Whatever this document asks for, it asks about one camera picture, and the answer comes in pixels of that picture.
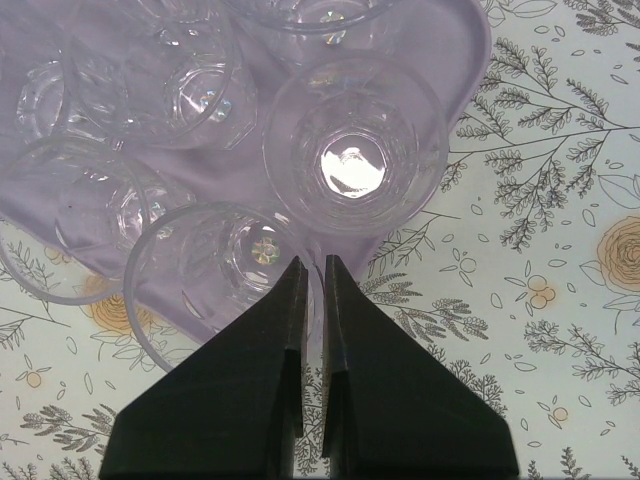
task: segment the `orange rose print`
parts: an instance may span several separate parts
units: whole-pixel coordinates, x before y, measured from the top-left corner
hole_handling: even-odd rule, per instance
[[[87,280],[86,289],[88,291],[101,291],[103,290],[104,282],[107,282],[107,280],[102,277],[90,277]],[[112,295],[89,305],[86,313],[105,330],[119,332],[123,335],[130,334],[132,331],[127,309],[124,305],[124,297],[120,294]],[[138,321],[143,328],[153,322],[153,314],[148,310],[138,308],[136,313]]]
[[[640,292],[640,218],[627,217],[604,234],[598,261],[607,283]]]

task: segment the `clear plastic cup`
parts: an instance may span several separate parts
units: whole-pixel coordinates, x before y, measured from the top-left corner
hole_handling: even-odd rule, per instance
[[[185,21],[167,3],[80,0],[65,28],[66,85],[117,138],[232,148],[255,126],[257,94],[224,9],[190,0]]]
[[[0,168],[25,144],[52,134],[87,136],[116,146],[69,101],[62,30],[26,1],[0,3]]]
[[[413,0],[224,0],[290,70],[345,50],[391,54]]]
[[[449,152],[438,97],[411,67],[352,52],[281,88],[263,136],[269,180],[316,232],[374,237],[435,192]]]
[[[142,231],[194,201],[99,142],[37,140],[0,180],[0,258],[37,298],[93,303],[121,290],[128,254]]]
[[[171,232],[165,242],[157,239],[162,230]],[[322,318],[315,255],[271,207],[220,202],[170,212],[142,234],[127,263],[133,330],[168,371],[262,298],[298,256],[309,271],[308,334],[315,338]]]

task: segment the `white table surface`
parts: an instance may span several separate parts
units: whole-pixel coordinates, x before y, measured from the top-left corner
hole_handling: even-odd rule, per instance
[[[640,1],[481,3],[495,59],[442,191],[362,287],[505,416],[522,477],[640,479]],[[120,298],[47,305],[0,271],[0,479],[97,475],[163,375],[130,334]],[[317,373],[301,475],[326,473]]]

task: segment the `botanical pattern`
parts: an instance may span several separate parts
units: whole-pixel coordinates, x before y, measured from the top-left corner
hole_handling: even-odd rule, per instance
[[[42,476],[38,472],[38,467],[33,463],[28,464],[26,468],[15,468],[4,462],[2,469],[9,480],[97,480],[98,478],[96,469],[85,457],[80,458],[77,462],[66,457],[60,464],[52,464],[48,477]]]
[[[525,51],[506,38],[498,38],[495,48],[473,110],[460,118],[456,132],[495,146],[453,150],[451,160],[458,159],[447,167],[441,189],[450,191],[468,162],[482,155],[497,177],[494,202],[503,206],[502,218],[512,221],[500,241],[522,252],[536,233],[554,226],[556,211],[572,196],[587,196],[607,142],[638,131],[640,118],[633,125],[615,122],[609,102],[578,79],[566,78],[561,89],[560,70],[547,48]],[[538,132],[521,141],[512,138],[520,133],[516,128]]]
[[[365,282],[361,290],[376,305],[390,309],[412,338],[433,343],[434,338],[446,338],[447,333],[451,333],[464,341],[469,341],[469,337],[488,339],[484,333],[487,322],[471,316],[469,304],[462,300],[441,298],[433,302],[429,310],[408,306],[411,297],[422,297],[422,294],[409,290],[413,282],[397,281],[405,276],[404,273],[384,275]]]
[[[505,418],[524,478],[640,480],[629,443],[640,400],[640,2],[479,2],[493,55],[439,192],[383,239],[360,287]],[[73,266],[9,241],[40,288],[54,292]],[[2,267],[0,294],[0,479],[95,479],[116,412],[163,372],[120,295],[50,305]],[[152,313],[137,317],[166,359],[191,353]],[[310,360],[296,475],[328,474],[321,380]]]
[[[100,408],[94,408],[92,413],[82,414],[83,423],[89,424],[87,427],[74,422],[73,416],[63,408],[47,405],[39,413],[27,413],[21,427],[38,430],[35,433],[38,437],[53,436],[53,441],[62,445],[62,450],[81,453],[94,449],[103,455],[115,417],[115,410],[100,404]]]
[[[628,29],[637,39],[637,30],[640,30],[640,3],[637,0],[564,0],[564,3],[576,11],[576,23],[586,33],[606,37]],[[636,54],[640,52],[637,41],[625,44]],[[640,55],[634,60],[640,62]]]
[[[524,338],[533,352],[552,352],[556,355],[570,353],[573,358],[581,358],[583,362],[572,366],[573,375],[587,382],[607,375],[612,383],[606,394],[612,405],[620,405],[632,397],[640,399],[639,342],[629,345],[625,358],[627,362],[622,363],[616,361],[612,354],[605,353],[605,345],[583,328],[572,325],[567,333],[569,335],[563,338],[558,325],[540,320],[527,324]]]
[[[627,478],[640,478],[640,471],[638,468],[624,455],[621,456],[621,461],[626,465],[629,469],[629,475]],[[560,469],[562,474],[565,475],[564,478],[567,480],[588,480],[592,477],[591,474],[585,473],[585,469],[578,465],[578,461],[576,460],[575,454],[571,447],[563,448],[562,454],[560,455]],[[538,466],[536,465],[535,460],[531,460],[529,462],[528,468],[528,480],[544,480],[542,474],[538,471]],[[555,473],[553,478],[560,478],[557,473]]]

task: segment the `glass rim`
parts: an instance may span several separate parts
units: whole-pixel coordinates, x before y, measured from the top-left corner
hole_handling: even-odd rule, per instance
[[[142,184],[139,182],[139,180],[136,177],[136,175],[133,173],[133,171],[127,165],[127,160],[125,159],[124,156],[122,156],[122,154],[120,152],[112,150],[109,147],[107,147],[105,144],[103,144],[101,142],[98,142],[98,141],[95,141],[95,140],[91,140],[89,138],[80,137],[80,136],[76,136],[76,135],[54,135],[54,136],[51,136],[51,137],[40,138],[38,140],[35,140],[35,141],[31,142],[30,144],[28,144],[26,147],[24,147],[18,153],[17,158],[14,161],[14,163],[11,166],[9,166],[7,169],[3,170],[3,172],[2,172],[2,180],[0,180],[0,188],[2,188],[2,183],[11,174],[11,172],[13,172],[16,168],[18,168],[18,163],[20,162],[20,159],[22,159],[26,155],[28,155],[31,152],[36,151],[36,150],[38,150],[40,148],[47,147],[49,145],[54,145],[55,146],[55,145],[64,144],[64,143],[68,143],[68,142],[76,143],[76,144],[91,145],[91,146],[96,147],[99,150],[104,150],[105,152],[108,152],[108,153],[110,153],[110,154],[112,154],[112,155],[114,155],[116,157],[120,157],[119,158],[120,164],[127,171],[127,173],[130,175],[130,180],[131,180],[131,183],[133,185],[133,188],[135,189],[136,194],[138,195],[138,198],[140,199],[140,209],[141,209],[141,214],[142,214],[142,228],[143,228],[143,231],[145,229],[147,229],[149,227],[149,224],[150,224],[150,211],[149,211],[149,205],[148,205],[148,202],[147,202],[147,197],[146,197],[146,194],[144,192],[144,188],[142,187]],[[43,246],[46,246],[46,244],[42,240],[34,237],[29,231],[25,230],[24,228],[18,227],[12,222],[8,222],[7,221],[7,223],[10,223],[14,228],[25,232],[27,235],[29,235],[32,238],[34,238],[35,240],[37,240],[38,243],[42,244]],[[68,306],[90,305],[92,303],[96,303],[96,302],[99,302],[99,301],[104,300],[106,298],[109,298],[112,295],[116,295],[116,294],[118,294],[118,293],[120,293],[122,291],[124,274],[123,274],[122,278],[117,279],[117,280],[108,279],[112,283],[112,286],[110,288],[106,289],[102,293],[96,293],[96,294],[93,294],[93,295],[83,295],[83,296],[77,296],[77,297],[60,296],[60,295],[55,295],[55,294],[52,294],[50,292],[47,292],[47,291],[44,291],[42,289],[37,288],[35,285],[31,284],[30,282],[25,281],[24,280],[24,275],[22,273],[20,273],[14,267],[13,261],[9,258],[9,255],[6,252],[6,249],[4,247],[4,237],[2,235],[2,229],[1,228],[0,228],[0,259],[2,260],[2,263],[4,264],[5,268],[11,274],[11,277],[22,288],[24,288],[25,291],[27,291],[28,293],[34,295],[35,297],[37,297],[37,298],[39,298],[41,300],[46,301],[46,302],[50,302],[50,303],[54,303],[54,304],[58,304],[58,305],[68,305]]]
[[[335,20],[333,22],[315,22],[315,23],[299,23],[279,18],[267,18],[261,15],[255,15],[251,12],[240,8],[234,0],[222,0],[224,4],[237,15],[250,21],[254,21],[263,27],[270,28],[272,30],[282,30],[295,34],[328,34],[336,33],[342,30],[346,30],[353,25],[357,25],[360,22],[373,20],[374,18],[387,12],[391,7],[407,0],[381,0],[378,5],[365,10],[362,13],[353,15],[343,20]]]
[[[93,110],[90,109],[82,95],[80,95],[78,82],[76,79],[76,64],[73,60],[73,49],[77,48],[78,44],[81,44],[80,40],[76,38],[73,33],[74,24],[77,21],[78,14],[80,10],[87,3],[87,0],[80,0],[76,2],[76,5],[73,7],[71,14],[65,24],[65,28],[63,30],[63,39],[62,39],[62,55],[61,55],[61,63],[62,63],[62,75],[64,79],[65,89],[68,89],[71,97],[76,100],[79,105],[82,113],[87,116],[89,120],[95,123],[98,127],[102,128],[107,134],[120,138],[123,140],[137,140],[147,142],[150,145],[164,145],[170,144],[174,141],[180,140],[180,138],[189,134],[200,125],[202,125],[205,121],[207,121],[218,109],[220,104],[224,99],[224,94],[226,93],[229,84],[231,83],[231,77],[233,76],[234,63],[237,55],[241,56],[239,52],[239,47],[236,45],[235,36],[233,33],[233,28],[231,26],[230,20],[226,12],[223,9],[217,9],[215,11],[216,14],[220,16],[223,24],[223,35],[221,36],[225,39],[225,51],[228,51],[229,58],[224,62],[224,70],[222,74],[222,86],[217,90],[215,101],[209,102],[206,108],[198,114],[195,120],[185,126],[176,128],[170,134],[151,134],[149,132],[139,133],[139,132],[129,132],[125,133],[123,131],[119,131],[118,128],[114,127],[110,122],[104,122],[100,119],[96,119],[95,115],[92,114]],[[167,25],[180,25],[180,22],[176,22],[173,20],[169,20],[166,22]]]
[[[187,205],[184,207],[177,208],[175,210],[166,213],[162,217],[158,218],[155,222],[151,224],[149,228],[147,228],[142,235],[138,238],[131,253],[129,254],[129,259],[127,261],[127,266],[124,272],[124,280],[123,280],[123,297],[124,304],[127,311],[127,317],[129,318],[129,323],[131,325],[131,329],[133,333],[140,343],[140,346],[144,349],[144,351],[149,355],[149,357],[162,368],[165,372],[169,372],[173,370],[173,367],[167,360],[164,359],[162,355],[160,355],[156,349],[153,347],[151,342],[149,341],[147,335],[142,329],[140,322],[138,321],[137,316],[137,302],[135,296],[135,280],[136,275],[138,274],[137,268],[140,263],[140,260],[143,259],[143,254],[145,249],[151,245],[151,242],[156,238],[157,233],[164,227],[166,227],[171,222],[180,219],[189,215],[197,215],[197,214],[215,214],[222,213],[225,211],[233,211],[244,213],[252,216],[253,218],[257,218],[267,225],[273,225],[274,222],[279,223],[278,228],[279,231],[284,231],[286,234],[287,242],[294,245],[294,250],[296,251],[296,256],[300,257],[302,264],[305,266],[307,271],[309,272],[309,287],[312,289],[313,298],[316,300],[316,296],[318,298],[322,297],[322,292],[315,291],[313,288],[314,282],[311,280],[312,275],[318,275],[321,277],[320,269],[318,265],[315,263],[314,259],[311,257],[310,253],[305,248],[304,244],[299,241],[295,233],[293,233],[289,226],[284,224],[284,222],[279,221],[277,218],[269,218],[266,214],[260,212],[257,209],[249,207],[247,205],[241,203],[233,203],[233,202],[210,202],[210,203],[198,203],[193,205]],[[317,309],[317,303],[314,303],[314,311]],[[313,327],[317,327],[315,325],[315,315],[314,318],[307,318],[307,337],[310,336]]]
[[[309,219],[309,215],[307,213],[301,212],[297,205],[291,206],[290,202],[288,202],[284,196],[282,195],[281,189],[278,185],[281,184],[281,180],[276,180],[278,175],[273,171],[271,167],[271,161],[268,159],[268,148],[267,142],[269,140],[269,134],[272,129],[272,125],[276,121],[278,113],[280,111],[280,106],[283,100],[286,98],[286,95],[289,93],[289,90],[294,87],[297,83],[299,83],[300,79],[310,76],[313,74],[315,70],[323,68],[327,65],[331,65],[334,63],[342,63],[350,60],[360,60],[365,59],[372,62],[375,62],[380,65],[390,66],[394,71],[400,72],[401,74],[407,76],[411,79],[417,86],[420,88],[424,96],[428,99],[429,103],[433,107],[434,114],[436,116],[437,122],[437,137],[438,141],[441,145],[440,152],[437,160],[437,170],[434,172],[434,178],[438,179],[438,182],[434,183],[433,188],[425,190],[424,194],[420,197],[420,199],[415,203],[415,206],[411,209],[408,209],[407,212],[402,216],[397,216],[397,220],[387,222],[388,225],[384,227],[384,230],[377,224],[369,224],[368,226],[359,226],[358,229],[349,229],[349,228],[339,228],[335,226],[327,226],[322,222],[314,222]],[[442,103],[440,102],[440,98],[433,90],[429,82],[425,78],[423,78],[417,70],[415,70],[410,65],[405,62],[398,61],[394,57],[390,55],[385,55],[382,53],[371,52],[368,50],[350,50],[348,52],[337,55],[336,57],[332,57],[330,59],[324,58],[319,60],[308,67],[305,67],[301,71],[292,75],[287,79],[287,81],[280,87],[280,90],[276,94],[271,106],[269,107],[269,111],[267,113],[267,117],[264,123],[263,133],[262,133],[262,154],[265,170],[267,172],[267,178],[269,179],[269,183],[271,184],[273,190],[276,195],[280,199],[280,201],[284,204],[287,210],[293,215],[294,218],[300,220],[304,225],[311,228],[313,231],[329,234],[329,235],[340,235],[347,237],[376,237],[378,235],[383,235],[389,231],[393,231],[402,225],[404,225],[410,218],[413,218],[417,215],[425,206],[425,204],[431,199],[431,197],[435,194],[437,187],[440,183],[440,179],[446,170],[447,166],[447,158],[449,155],[449,130],[446,121],[446,115],[444,112],[444,108]]]

